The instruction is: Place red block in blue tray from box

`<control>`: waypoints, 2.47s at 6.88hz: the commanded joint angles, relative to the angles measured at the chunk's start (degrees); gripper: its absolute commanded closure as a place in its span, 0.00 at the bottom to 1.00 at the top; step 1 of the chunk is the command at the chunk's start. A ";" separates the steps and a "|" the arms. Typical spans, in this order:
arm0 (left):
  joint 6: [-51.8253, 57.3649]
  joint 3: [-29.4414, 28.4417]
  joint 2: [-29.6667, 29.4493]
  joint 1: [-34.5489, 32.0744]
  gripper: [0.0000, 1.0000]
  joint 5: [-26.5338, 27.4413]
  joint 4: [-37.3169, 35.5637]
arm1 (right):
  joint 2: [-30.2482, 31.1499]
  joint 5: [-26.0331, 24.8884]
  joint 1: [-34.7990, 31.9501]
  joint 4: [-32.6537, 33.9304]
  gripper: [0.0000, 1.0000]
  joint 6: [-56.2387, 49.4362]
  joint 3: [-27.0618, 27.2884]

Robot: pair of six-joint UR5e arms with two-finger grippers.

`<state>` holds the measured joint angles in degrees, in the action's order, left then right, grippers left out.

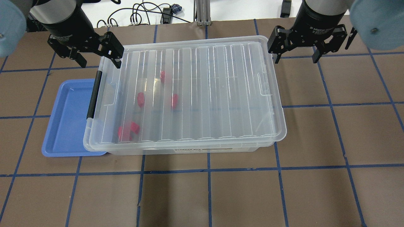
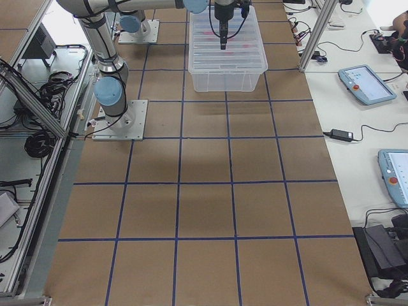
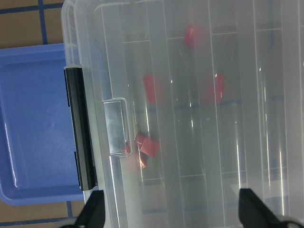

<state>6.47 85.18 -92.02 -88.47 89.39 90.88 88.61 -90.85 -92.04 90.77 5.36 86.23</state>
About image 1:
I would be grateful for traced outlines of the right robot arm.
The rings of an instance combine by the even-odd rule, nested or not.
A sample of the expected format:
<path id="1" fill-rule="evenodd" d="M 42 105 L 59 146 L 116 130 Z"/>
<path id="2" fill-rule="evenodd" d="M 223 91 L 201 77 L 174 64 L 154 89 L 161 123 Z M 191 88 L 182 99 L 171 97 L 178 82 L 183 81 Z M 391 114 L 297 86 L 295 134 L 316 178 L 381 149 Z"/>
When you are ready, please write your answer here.
<path id="1" fill-rule="evenodd" d="M 336 53 L 359 35 L 370 49 L 392 50 L 403 45 L 402 0 L 303 0 L 290 29 L 276 26 L 267 42 L 278 63 L 282 54 L 300 47 L 316 47 L 313 63 Z"/>

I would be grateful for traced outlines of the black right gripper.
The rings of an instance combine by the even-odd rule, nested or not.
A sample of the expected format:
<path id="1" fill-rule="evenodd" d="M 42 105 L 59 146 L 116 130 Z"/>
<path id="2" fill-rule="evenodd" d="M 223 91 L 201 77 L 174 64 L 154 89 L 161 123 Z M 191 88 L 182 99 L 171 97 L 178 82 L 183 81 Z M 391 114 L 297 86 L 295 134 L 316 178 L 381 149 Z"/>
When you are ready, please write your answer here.
<path id="1" fill-rule="evenodd" d="M 316 50 L 312 55 L 313 63 L 329 53 L 336 53 L 347 37 L 344 24 L 339 24 L 344 13 L 331 12 L 331 2 L 325 5 L 329 9 L 315 9 L 321 2 L 302 2 L 296 20 L 290 30 L 275 26 L 267 42 L 268 53 L 276 56 L 275 64 L 279 63 L 282 54 L 291 51 L 292 47 L 311 47 Z"/>

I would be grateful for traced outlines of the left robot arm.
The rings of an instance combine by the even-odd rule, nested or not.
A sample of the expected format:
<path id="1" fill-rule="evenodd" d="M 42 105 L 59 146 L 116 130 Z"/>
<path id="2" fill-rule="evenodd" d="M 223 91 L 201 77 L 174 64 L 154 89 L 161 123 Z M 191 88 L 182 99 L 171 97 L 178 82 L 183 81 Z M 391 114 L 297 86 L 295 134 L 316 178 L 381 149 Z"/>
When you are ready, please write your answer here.
<path id="1" fill-rule="evenodd" d="M 85 68 L 82 53 L 95 53 L 121 67 L 124 47 L 113 34 L 99 35 L 76 0 L 2 0 L 1 57 L 11 55 L 32 15 L 49 33 L 49 46 L 60 58 L 69 58 Z"/>

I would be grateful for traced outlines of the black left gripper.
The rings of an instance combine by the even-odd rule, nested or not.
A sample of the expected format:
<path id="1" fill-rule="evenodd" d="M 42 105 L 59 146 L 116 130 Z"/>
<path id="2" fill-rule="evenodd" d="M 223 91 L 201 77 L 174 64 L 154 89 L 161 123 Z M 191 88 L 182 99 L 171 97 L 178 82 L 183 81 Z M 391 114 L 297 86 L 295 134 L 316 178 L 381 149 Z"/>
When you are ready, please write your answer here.
<path id="1" fill-rule="evenodd" d="M 111 31 L 100 36 L 80 7 L 75 7 L 72 14 L 62 22 L 47 24 L 50 32 L 48 45 L 60 58 L 68 58 L 85 68 L 87 60 L 81 55 L 95 53 L 112 61 L 120 69 L 124 47 Z"/>

